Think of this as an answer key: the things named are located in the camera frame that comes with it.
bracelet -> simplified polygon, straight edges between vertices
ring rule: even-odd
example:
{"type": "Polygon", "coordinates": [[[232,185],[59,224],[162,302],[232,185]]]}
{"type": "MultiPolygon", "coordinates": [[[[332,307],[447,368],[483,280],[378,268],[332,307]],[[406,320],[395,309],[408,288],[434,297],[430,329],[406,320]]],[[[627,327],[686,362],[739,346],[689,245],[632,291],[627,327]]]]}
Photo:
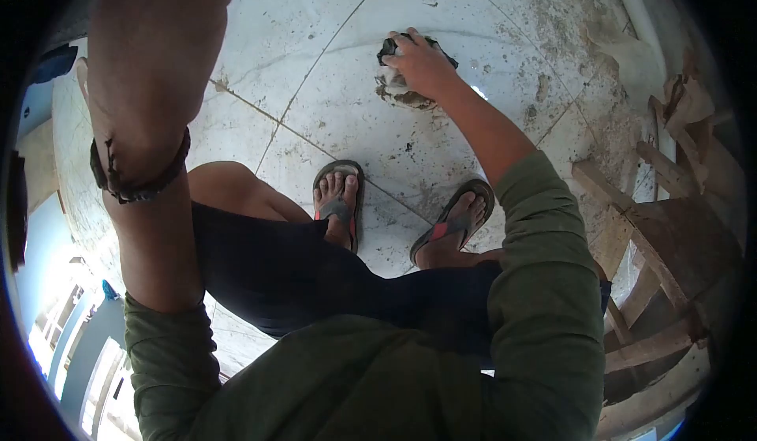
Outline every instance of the bracelet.
{"type": "Polygon", "coordinates": [[[114,168],[116,157],[110,153],[110,146],[112,144],[113,139],[108,139],[105,142],[105,146],[108,148],[108,172],[106,174],[100,163],[97,144],[95,143],[95,140],[92,139],[89,166],[92,173],[95,175],[95,183],[97,184],[97,187],[101,190],[108,191],[112,197],[118,200],[118,204],[126,204],[128,202],[136,201],[150,201],[154,200],[158,193],[165,190],[184,169],[184,160],[187,158],[190,145],[189,127],[184,129],[184,139],[179,146],[179,152],[176,152],[176,157],[168,167],[160,173],[155,180],[138,186],[121,182],[119,173],[114,168]]]}

dirty floor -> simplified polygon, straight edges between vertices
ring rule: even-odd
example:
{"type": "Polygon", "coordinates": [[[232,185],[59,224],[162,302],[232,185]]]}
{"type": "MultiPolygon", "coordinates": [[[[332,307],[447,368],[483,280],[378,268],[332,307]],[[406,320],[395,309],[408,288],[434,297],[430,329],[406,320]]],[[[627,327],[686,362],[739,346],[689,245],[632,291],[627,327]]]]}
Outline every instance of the dirty floor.
{"type": "MultiPolygon", "coordinates": [[[[414,26],[459,61],[458,72],[544,150],[579,198],[590,243],[606,210],[571,179],[592,157],[638,201],[653,174],[633,153],[653,118],[630,109],[618,67],[586,37],[587,22],[633,34],[620,0],[233,0],[229,27],[190,124],[187,166],[235,160],[313,214],[315,173],[334,159],[366,172],[360,257],[378,275],[414,271],[407,254],[456,187],[481,175],[446,114],[375,82],[389,30],[414,26]]],[[[86,39],[77,42],[86,54],[86,39]]],[[[55,81],[55,155],[72,234],[93,270],[123,292],[115,232],[89,170],[91,127],[73,73],[55,81]]],[[[496,211],[468,244],[500,245],[496,211]]],[[[636,271],[616,277],[620,304],[636,271]]],[[[273,341],[207,299],[222,370],[232,375],[273,341]]]]}

sandal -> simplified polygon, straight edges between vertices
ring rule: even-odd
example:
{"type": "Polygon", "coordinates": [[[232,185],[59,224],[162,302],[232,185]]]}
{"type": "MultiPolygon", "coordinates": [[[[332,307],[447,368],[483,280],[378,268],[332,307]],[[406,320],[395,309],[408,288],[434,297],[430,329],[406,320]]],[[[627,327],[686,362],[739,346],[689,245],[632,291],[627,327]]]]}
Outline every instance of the sandal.
{"type": "Polygon", "coordinates": [[[457,189],[452,198],[449,199],[449,202],[439,215],[439,219],[436,220],[436,224],[434,224],[429,230],[427,230],[425,234],[418,238],[418,240],[416,240],[412,247],[410,247],[410,261],[412,262],[412,264],[417,265],[416,254],[421,249],[421,247],[429,242],[439,240],[442,237],[449,236],[450,234],[455,234],[460,230],[463,231],[462,239],[460,240],[460,244],[457,249],[462,249],[466,244],[468,244],[468,241],[471,237],[473,237],[473,234],[475,234],[475,232],[483,227],[486,221],[489,220],[491,213],[494,210],[494,203],[494,190],[491,189],[489,183],[483,180],[479,180],[478,178],[464,183],[460,188],[457,189]],[[460,197],[468,191],[473,191],[476,194],[476,197],[482,196],[486,202],[484,220],[481,222],[481,225],[476,228],[474,228],[475,223],[471,222],[470,213],[468,212],[463,212],[461,215],[456,216],[455,218],[451,218],[449,220],[447,219],[447,217],[449,216],[449,211],[451,211],[452,207],[457,204],[460,197]]]}
{"type": "Polygon", "coordinates": [[[345,177],[345,183],[347,183],[347,177],[351,174],[357,176],[357,196],[355,199],[355,210],[350,211],[344,198],[340,194],[334,200],[331,200],[321,206],[321,209],[316,211],[316,221],[322,219],[328,219],[331,215],[336,215],[337,219],[343,223],[350,223],[350,250],[357,254],[357,225],[359,224],[360,209],[363,204],[363,194],[365,190],[365,175],[363,175],[363,169],[357,162],[352,160],[337,160],[331,162],[327,166],[321,168],[316,175],[316,179],[313,180],[313,191],[319,188],[319,183],[329,173],[341,172],[345,177]]]}

black pants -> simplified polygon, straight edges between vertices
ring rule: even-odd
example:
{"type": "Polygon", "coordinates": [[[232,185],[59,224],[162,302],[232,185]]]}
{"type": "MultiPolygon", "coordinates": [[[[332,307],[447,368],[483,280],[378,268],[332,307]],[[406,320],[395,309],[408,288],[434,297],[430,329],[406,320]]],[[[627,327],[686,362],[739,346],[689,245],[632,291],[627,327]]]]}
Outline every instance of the black pants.
{"type": "MultiPolygon", "coordinates": [[[[213,298],[275,338],[335,314],[420,329],[442,350],[491,366],[486,303],[496,261],[397,278],[375,275],[324,238],[327,222],[298,224],[192,204],[200,272],[213,298]]],[[[602,312],[606,298],[602,297],[602,312]]]]}

person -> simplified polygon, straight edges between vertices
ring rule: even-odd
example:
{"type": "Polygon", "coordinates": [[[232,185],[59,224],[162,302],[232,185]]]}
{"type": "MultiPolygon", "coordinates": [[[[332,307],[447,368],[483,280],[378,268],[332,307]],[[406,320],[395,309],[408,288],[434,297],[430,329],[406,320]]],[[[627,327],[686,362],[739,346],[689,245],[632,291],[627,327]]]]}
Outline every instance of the person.
{"type": "Polygon", "coordinates": [[[376,280],[351,252],[354,162],[316,176],[316,221],[239,165],[186,173],[186,127],[230,1],[95,0],[92,10],[92,167],[119,240],[143,438],[590,439],[604,369],[597,269],[578,203],[544,153],[415,29],[391,32],[403,55],[384,62],[449,114],[495,186],[453,196],[413,246],[425,269],[415,280],[376,280]],[[506,213],[502,248],[460,252],[494,200],[506,213]],[[232,242],[214,250],[213,232],[232,242]],[[223,385],[206,286],[281,337],[223,385]],[[493,377],[480,372],[481,343],[493,377]]]}

